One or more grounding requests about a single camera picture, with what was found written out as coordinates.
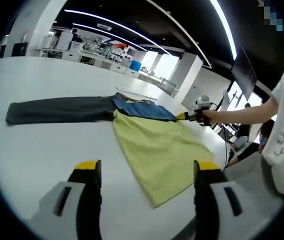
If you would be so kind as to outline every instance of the white table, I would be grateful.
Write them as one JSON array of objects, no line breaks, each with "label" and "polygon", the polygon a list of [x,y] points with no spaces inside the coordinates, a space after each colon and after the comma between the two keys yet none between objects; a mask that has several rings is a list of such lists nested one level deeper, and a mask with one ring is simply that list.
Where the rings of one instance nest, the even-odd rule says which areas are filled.
[{"label": "white table", "polygon": [[[187,110],[155,85],[106,69],[53,58],[0,59],[0,190],[19,218],[30,219],[39,210],[41,197],[57,182],[66,181],[78,163],[93,159],[102,161],[100,230],[104,240],[171,239],[194,217],[193,186],[152,209],[111,122],[6,125],[12,102],[109,96],[116,93],[116,86],[157,96],[155,102],[175,115]],[[209,127],[185,124],[223,167],[224,141]]]},{"label": "white table", "polygon": [[159,82],[159,83],[162,83],[162,80],[161,80],[160,78],[157,78],[157,77],[155,77],[155,76],[152,76],[151,74],[148,74],[148,73],[146,73],[146,72],[144,72],[144,71],[139,70],[138,73],[139,73],[139,74],[142,74],[142,75],[144,75],[144,76],[146,76],[146,77],[148,77],[148,78],[150,78],[150,79],[153,79],[153,80],[155,80],[155,81],[157,81],[157,82]]}]

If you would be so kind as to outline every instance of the hand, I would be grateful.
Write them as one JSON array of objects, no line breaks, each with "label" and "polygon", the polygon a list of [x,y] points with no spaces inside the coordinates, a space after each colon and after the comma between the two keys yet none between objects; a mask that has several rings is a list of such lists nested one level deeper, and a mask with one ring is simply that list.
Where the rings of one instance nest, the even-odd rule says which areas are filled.
[{"label": "hand", "polygon": [[218,123],[218,112],[214,110],[204,110],[203,115],[207,116],[210,119],[210,124],[216,124]]}]

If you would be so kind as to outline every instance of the cartoon print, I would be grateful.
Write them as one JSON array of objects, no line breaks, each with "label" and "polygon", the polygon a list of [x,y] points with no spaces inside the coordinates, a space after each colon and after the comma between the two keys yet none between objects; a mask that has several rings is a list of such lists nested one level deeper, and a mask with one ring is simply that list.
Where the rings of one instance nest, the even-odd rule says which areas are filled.
[{"label": "cartoon print", "polygon": [[282,131],[280,133],[280,136],[276,139],[277,144],[283,144],[284,143],[284,132]]},{"label": "cartoon print", "polygon": [[280,156],[280,155],[284,154],[284,147],[281,147],[280,152],[277,152],[277,151],[275,150],[273,153],[274,153],[274,155],[276,155],[276,156]]}]

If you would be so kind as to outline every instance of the cable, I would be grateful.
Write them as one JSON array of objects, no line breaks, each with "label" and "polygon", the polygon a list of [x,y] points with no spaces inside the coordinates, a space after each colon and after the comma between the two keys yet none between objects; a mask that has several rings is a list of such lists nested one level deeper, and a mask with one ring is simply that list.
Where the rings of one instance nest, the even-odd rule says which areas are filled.
[{"label": "cable", "polygon": [[224,125],[223,125],[223,129],[224,129],[224,142],[225,142],[225,166],[224,166],[224,169],[226,169],[227,165],[228,165],[228,146],[227,146],[226,128],[225,128]]}]

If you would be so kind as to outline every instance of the white cabinet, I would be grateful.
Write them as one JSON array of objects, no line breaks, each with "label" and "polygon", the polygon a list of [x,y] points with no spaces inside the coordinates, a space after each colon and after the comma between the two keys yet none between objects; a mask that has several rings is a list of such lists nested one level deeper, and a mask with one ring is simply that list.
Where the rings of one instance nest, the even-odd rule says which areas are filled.
[{"label": "white cabinet", "polygon": [[134,71],[130,68],[126,69],[125,75],[132,77],[132,78],[135,78],[135,79],[138,79],[140,77],[140,73],[138,73],[137,71]]},{"label": "white cabinet", "polygon": [[95,59],[93,66],[102,68],[103,61],[99,59]]},{"label": "white cabinet", "polygon": [[64,52],[62,55],[62,59],[78,62],[80,60],[79,53],[71,53],[71,52]]},{"label": "white cabinet", "polygon": [[117,73],[120,73],[120,74],[124,74],[126,72],[126,67],[125,66],[121,66],[121,65],[118,65],[118,64],[112,64],[111,67],[110,67],[110,70],[111,71],[114,71],[114,72],[117,72]]}]

